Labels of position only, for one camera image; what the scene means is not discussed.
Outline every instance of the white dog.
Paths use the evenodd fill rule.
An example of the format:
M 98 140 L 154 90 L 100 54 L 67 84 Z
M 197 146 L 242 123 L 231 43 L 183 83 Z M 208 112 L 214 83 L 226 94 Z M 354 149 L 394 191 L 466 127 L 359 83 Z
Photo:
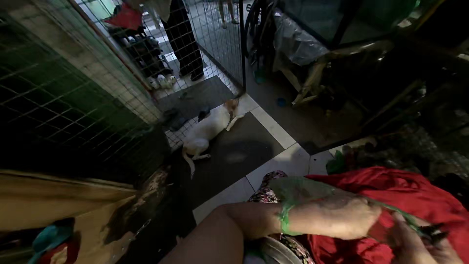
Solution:
M 244 117 L 244 115 L 238 116 L 235 114 L 237 107 L 238 99 L 230 99 L 224 104 L 217 106 L 210 111 L 208 117 L 197 123 L 182 140 L 184 144 L 182 147 L 182 157 L 189 163 L 191 179 L 196 171 L 194 160 L 210 158 L 210 154 L 200 155 L 208 149 L 209 141 L 225 128 L 227 131 L 230 131 L 235 122 L 239 118 Z M 187 154 L 194 156 L 190 159 L 187 157 Z

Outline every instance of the teal cloth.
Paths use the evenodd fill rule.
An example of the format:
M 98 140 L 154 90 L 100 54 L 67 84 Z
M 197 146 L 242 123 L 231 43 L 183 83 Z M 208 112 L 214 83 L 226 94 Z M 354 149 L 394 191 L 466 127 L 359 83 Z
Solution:
M 32 249 L 36 253 L 28 261 L 28 264 L 35 264 L 45 252 L 58 247 L 72 234 L 73 228 L 70 226 L 50 225 L 44 228 L 32 243 Z

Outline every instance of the plastic sheet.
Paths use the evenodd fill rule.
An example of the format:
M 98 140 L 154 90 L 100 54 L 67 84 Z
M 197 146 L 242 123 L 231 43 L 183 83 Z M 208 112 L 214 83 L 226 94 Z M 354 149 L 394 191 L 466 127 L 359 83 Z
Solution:
M 308 65 L 329 52 L 321 42 L 279 9 L 275 9 L 274 20 L 277 26 L 273 41 L 275 50 L 285 54 L 292 63 Z

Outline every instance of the black pants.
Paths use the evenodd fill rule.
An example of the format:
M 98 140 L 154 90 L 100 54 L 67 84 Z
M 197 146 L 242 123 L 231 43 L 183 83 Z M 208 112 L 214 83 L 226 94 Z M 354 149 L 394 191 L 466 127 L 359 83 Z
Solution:
M 167 22 L 161 22 L 165 27 L 174 55 L 179 61 L 180 73 L 182 75 L 192 72 L 195 75 L 202 73 L 204 71 L 202 57 L 182 0 L 171 1 L 169 19 Z

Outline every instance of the hand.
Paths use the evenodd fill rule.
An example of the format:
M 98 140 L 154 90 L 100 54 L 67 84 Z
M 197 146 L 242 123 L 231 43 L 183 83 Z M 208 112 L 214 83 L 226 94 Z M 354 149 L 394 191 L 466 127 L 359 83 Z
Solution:
M 401 214 L 395 212 L 393 216 L 396 222 L 393 237 L 397 245 L 393 249 L 396 256 L 393 264 L 463 264 L 447 239 L 435 246 L 426 245 Z
M 367 235 L 380 214 L 381 207 L 365 198 L 335 195 L 293 207 L 289 213 L 290 230 L 357 239 Z

